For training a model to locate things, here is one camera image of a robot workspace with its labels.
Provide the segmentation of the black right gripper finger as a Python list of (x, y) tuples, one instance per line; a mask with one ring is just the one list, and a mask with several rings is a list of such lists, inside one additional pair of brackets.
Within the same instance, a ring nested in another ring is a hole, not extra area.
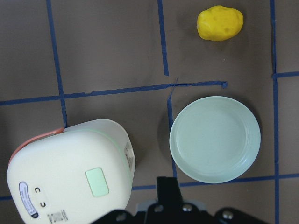
[(157, 178), (157, 200), (139, 204), (137, 213), (133, 216), (126, 210), (113, 210), (95, 224), (165, 224), (169, 221), (167, 207), (169, 206), (168, 177)]
[(183, 199), (175, 177), (166, 178), (167, 224), (264, 224), (259, 218), (231, 207), (218, 210), (214, 215), (205, 208)]

